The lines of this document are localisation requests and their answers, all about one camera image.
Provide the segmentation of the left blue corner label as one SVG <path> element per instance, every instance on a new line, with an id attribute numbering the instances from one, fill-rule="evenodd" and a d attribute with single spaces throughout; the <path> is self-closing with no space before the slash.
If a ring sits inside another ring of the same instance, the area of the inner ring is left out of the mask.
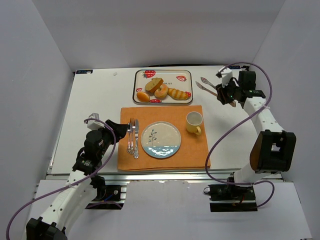
<path id="1" fill-rule="evenodd" d="M 92 74 L 93 70 L 92 69 L 81 69 L 81 70 L 77 70 L 75 73 L 77 75 L 80 75 L 80 74 Z"/>

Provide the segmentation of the small round bun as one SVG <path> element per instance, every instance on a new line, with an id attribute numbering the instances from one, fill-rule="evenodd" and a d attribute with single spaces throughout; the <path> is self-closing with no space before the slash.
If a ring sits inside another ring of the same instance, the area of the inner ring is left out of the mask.
<path id="1" fill-rule="evenodd" d="M 136 97 L 140 102 L 149 102 L 150 101 L 150 96 L 143 91 L 137 92 Z"/>

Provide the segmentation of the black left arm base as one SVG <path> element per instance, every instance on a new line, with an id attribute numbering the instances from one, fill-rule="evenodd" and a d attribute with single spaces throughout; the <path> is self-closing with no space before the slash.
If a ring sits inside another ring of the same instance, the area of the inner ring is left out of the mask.
<path id="1" fill-rule="evenodd" d="M 106 184 L 102 176 L 96 175 L 90 183 L 96 192 L 96 197 L 87 205 L 86 210 L 121 210 L 127 188 L 124 184 Z"/>

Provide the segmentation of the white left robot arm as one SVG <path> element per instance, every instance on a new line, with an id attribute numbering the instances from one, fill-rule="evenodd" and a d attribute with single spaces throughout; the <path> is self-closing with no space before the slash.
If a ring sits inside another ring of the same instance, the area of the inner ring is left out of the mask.
<path id="1" fill-rule="evenodd" d="M 27 240 L 66 240 L 78 217 L 94 199 L 105 193 L 105 179 L 98 175 L 102 158 L 109 146 L 124 139 L 128 124 L 88 118 L 90 131 L 79 150 L 72 171 L 49 207 L 38 217 L 31 218 L 25 229 Z"/>

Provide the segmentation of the striped long bread roll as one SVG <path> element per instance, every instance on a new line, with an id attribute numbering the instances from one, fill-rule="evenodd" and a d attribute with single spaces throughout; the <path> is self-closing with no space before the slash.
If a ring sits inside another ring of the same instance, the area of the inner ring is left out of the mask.
<path id="1" fill-rule="evenodd" d="M 169 88 L 167 94 L 175 100 L 188 100 L 189 96 L 186 92 L 175 88 Z"/>

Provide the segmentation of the silver knife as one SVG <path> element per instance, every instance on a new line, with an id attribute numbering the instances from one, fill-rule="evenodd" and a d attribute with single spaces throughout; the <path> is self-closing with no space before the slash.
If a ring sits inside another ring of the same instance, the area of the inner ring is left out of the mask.
<path id="1" fill-rule="evenodd" d="M 138 159 L 139 158 L 139 147 L 138 147 L 138 141 L 139 141 L 139 121 L 138 119 L 135 120 L 135 144 L 134 144 L 134 158 Z"/>

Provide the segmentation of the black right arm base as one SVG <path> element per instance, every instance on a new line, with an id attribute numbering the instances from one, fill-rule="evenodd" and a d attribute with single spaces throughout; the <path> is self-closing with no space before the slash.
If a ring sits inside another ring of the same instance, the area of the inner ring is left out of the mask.
<path id="1" fill-rule="evenodd" d="M 212 213 L 257 212 L 256 195 L 252 186 L 211 184 L 203 189 L 209 196 Z"/>

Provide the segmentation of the blue corner label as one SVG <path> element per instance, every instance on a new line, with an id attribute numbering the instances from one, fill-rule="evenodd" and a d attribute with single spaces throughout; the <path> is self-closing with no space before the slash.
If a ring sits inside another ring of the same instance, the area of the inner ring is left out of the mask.
<path id="1" fill-rule="evenodd" d="M 77 70 L 75 73 L 77 75 L 80 75 L 80 74 L 92 74 L 93 70 L 92 69 L 81 69 L 81 70 Z"/>
<path id="2" fill-rule="evenodd" d="M 240 65 L 230 65 L 228 68 L 231 70 L 241 70 L 242 69 Z"/>

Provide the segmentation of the sliced loaf bread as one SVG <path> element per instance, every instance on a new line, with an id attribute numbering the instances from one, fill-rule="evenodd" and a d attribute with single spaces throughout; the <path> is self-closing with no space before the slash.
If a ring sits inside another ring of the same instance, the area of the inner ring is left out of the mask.
<path id="1" fill-rule="evenodd" d="M 146 91 L 150 93 L 154 93 L 157 89 L 160 88 L 163 82 L 164 80 L 162 78 L 155 77 L 155 78 L 152 78 L 151 81 L 149 81 L 144 88 Z"/>

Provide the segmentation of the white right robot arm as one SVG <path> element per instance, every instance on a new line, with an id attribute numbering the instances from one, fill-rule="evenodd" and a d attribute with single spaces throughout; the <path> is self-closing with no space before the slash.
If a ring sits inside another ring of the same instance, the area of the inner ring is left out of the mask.
<path id="1" fill-rule="evenodd" d="M 279 125 L 262 90 L 256 89 L 256 73 L 240 71 L 238 78 L 223 67 L 216 76 L 221 79 L 215 89 L 222 104 L 237 101 L 250 116 L 257 139 L 249 155 L 249 162 L 233 173 L 238 185 L 253 184 L 271 174 L 287 172 L 291 168 L 297 137 Z"/>

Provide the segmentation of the ceramic plate with leaf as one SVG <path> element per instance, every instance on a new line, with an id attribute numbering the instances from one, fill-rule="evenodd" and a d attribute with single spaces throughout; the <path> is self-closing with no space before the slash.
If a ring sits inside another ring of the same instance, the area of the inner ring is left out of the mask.
<path id="1" fill-rule="evenodd" d="M 182 137 L 173 124 L 157 121 L 149 124 L 141 133 L 141 146 L 144 152 L 155 159 L 167 159 L 180 149 Z"/>

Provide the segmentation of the right blue corner label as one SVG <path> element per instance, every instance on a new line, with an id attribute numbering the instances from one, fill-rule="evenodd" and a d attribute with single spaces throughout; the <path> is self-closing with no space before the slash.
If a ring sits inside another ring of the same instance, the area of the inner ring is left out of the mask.
<path id="1" fill-rule="evenodd" d="M 230 65 L 228 68 L 231 70 L 241 70 L 242 69 L 240 65 Z"/>

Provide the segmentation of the glazed donut bagel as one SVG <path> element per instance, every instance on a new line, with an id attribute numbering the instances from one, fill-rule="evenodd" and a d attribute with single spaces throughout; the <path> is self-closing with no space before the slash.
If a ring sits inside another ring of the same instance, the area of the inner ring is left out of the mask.
<path id="1" fill-rule="evenodd" d="M 167 96 L 169 88 L 166 84 L 162 84 L 155 92 L 154 96 L 158 99 L 163 99 Z"/>

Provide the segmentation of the yellow mug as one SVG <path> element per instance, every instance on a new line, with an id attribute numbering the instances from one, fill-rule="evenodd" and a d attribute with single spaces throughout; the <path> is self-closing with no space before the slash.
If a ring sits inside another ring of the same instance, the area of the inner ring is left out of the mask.
<path id="1" fill-rule="evenodd" d="M 189 112 L 186 116 L 186 130 L 189 133 L 201 135 L 201 124 L 203 123 L 203 116 L 196 111 Z"/>

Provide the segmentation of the silver spoon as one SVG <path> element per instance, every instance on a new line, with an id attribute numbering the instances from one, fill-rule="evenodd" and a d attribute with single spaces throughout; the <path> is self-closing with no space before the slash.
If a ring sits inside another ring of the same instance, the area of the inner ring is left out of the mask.
<path id="1" fill-rule="evenodd" d="M 128 126 L 127 126 L 127 137 L 128 137 L 128 141 L 127 141 L 127 153 L 131 152 L 131 132 L 132 132 L 132 124 L 129 122 Z"/>

